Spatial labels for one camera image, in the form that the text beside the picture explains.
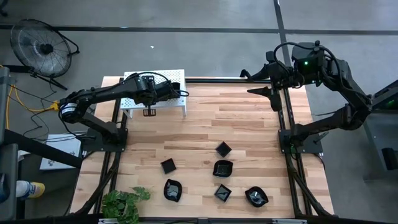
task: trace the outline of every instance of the concrete floor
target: concrete floor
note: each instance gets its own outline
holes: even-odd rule
[[[398,30],[398,2],[395,0],[280,0],[286,29],[312,30]],[[212,27],[277,29],[273,0],[19,0],[10,1],[8,18],[13,24],[32,18],[62,26],[110,27]],[[243,68],[258,71],[265,52],[280,43],[279,34],[255,33],[171,33],[171,32],[62,32],[75,41],[81,54],[73,58],[68,73],[57,80],[71,91],[99,86],[105,75],[123,75],[133,70],[185,69],[188,76],[237,77]],[[9,46],[9,30],[0,30],[0,63],[19,64]],[[396,35],[287,35],[288,41],[320,40],[338,58],[351,66],[354,79],[366,93],[374,93],[397,79],[394,71]],[[18,87],[39,96],[51,93],[48,84],[26,74],[14,74]],[[59,91],[50,99],[70,93]],[[344,105],[337,93],[321,86],[307,86],[313,114],[333,111]],[[40,102],[21,94],[28,106]],[[23,133],[34,125],[31,114],[11,103],[10,125]],[[64,133],[55,113],[40,116],[52,134]],[[84,130],[82,125],[69,125]],[[40,129],[28,136],[44,134]],[[363,128],[334,130],[322,140],[326,176],[335,213],[345,218],[398,222],[396,182],[365,184],[363,175],[372,170],[374,158]],[[40,158],[30,156],[36,164]],[[68,178],[65,185],[28,205],[27,217],[63,215],[73,192],[75,170],[26,173],[39,176],[51,186],[56,177]]]

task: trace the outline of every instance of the potted plant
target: potted plant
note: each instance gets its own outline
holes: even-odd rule
[[[104,196],[102,212],[105,218],[116,218],[120,224],[138,223],[136,203],[149,200],[150,193],[143,187],[132,187],[133,193],[113,190]]]

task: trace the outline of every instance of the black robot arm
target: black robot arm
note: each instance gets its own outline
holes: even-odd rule
[[[104,143],[117,144],[120,140],[120,131],[116,127],[116,124],[104,122],[92,114],[86,113],[90,105],[120,98],[131,98],[135,104],[142,103],[147,107],[144,110],[144,116],[155,116],[155,110],[150,108],[152,105],[181,96],[179,94],[179,83],[172,83],[170,80],[165,80],[162,83],[155,84],[154,76],[140,75],[141,73],[134,73],[124,81],[113,86],[73,92],[60,100],[58,116],[63,122],[71,124],[81,123],[99,132]]]
[[[283,45],[294,45],[292,67],[285,66],[276,59],[276,52]],[[310,84],[319,86],[323,83],[331,91],[339,92],[348,102],[328,118],[306,125],[295,124],[288,137],[288,143],[295,146],[302,146],[303,141],[312,134],[335,128],[345,130],[359,128],[372,111],[396,97],[396,83],[379,92],[379,95],[367,96],[353,80],[348,63],[337,59],[329,49],[320,45],[319,41],[280,44],[273,52],[267,52],[266,57],[269,63],[265,64],[260,72],[251,76],[249,72],[242,70],[241,77],[247,77],[248,81],[266,78],[271,80],[271,88],[267,86],[248,92],[268,97],[274,111],[282,109],[280,90],[290,87],[300,88]]]

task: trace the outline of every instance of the wooden table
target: wooden table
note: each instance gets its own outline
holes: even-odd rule
[[[113,85],[119,78],[104,77],[102,86]],[[150,200],[138,205],[140,217],[294,217],[285,158],[277,139],[278,115],[271,110],[267,98],[246,92],[262,86],[189,83],[185,118],[179,108],[159,109],[157,116],[150,118],[143,117],[141,111],[134,112],[133,120],[127,122],[129,137],[121,156],[116,189],[130,192],[131,187],[143,186],[150,191]],[[296,122],[311,122],[305,88],[290,89],[290,97]],[[95,115],[110,121],[113,105],[113,101],[98,104]],[[222,159],[215,151],[222,141],[233,149],[226,156],[234,163],[233,173],[226,179],[212,175],[214,163]],[[104,153],[96,152],[84,160],[71,212],[81,208],[97,187],[103,157]],[[308,187],[333,213],[321,162],[314,155],[302,157]],[[165,175],[160,163],[169,158],[173,158],[177,170]],[[167,179],[182,184],[179,203],[164,198]],[[226,203],[213,195],[220,184],[232,190]],[[269,203],[252,207],[244,196],[244,191],[252,186],[261,187]],[[298,197],[304,211],[300,190]]]

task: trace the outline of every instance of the white perforated stand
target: white perforated stand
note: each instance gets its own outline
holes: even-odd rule
[[[187,90],[185,87],[184,69],[146,71],[146,72],[156,72],[156,73],[162,74],[165,77],[167,77],[171,82],[179,82],[180,90]],[[124,79],[126,79],[129,75],[131,75],[133,73],[135,73],[135,72],[124,72]],[[156,84],[165,81],[165,79],[159,75],[153,75],[153,76],[155,78]],[[186,101],[185,97],[180,97],[178,99],[170,99],[167,101],[158,102],[158,103],[156,103],[156,105],[151,106],[152,109],[171,108],[171,107],[181,107],[182,115],[183,116],[187,115],[187,101]],[[132,100],[130,98],[123,98],[121,100],[121,104],[120,104],[120,109],[123,110],[123,113],[125,113],[130,118],[132,118],[133,110],[142,110],[145,108],[146,107],[142,103],[137,105],[134,103],[134,100]]]

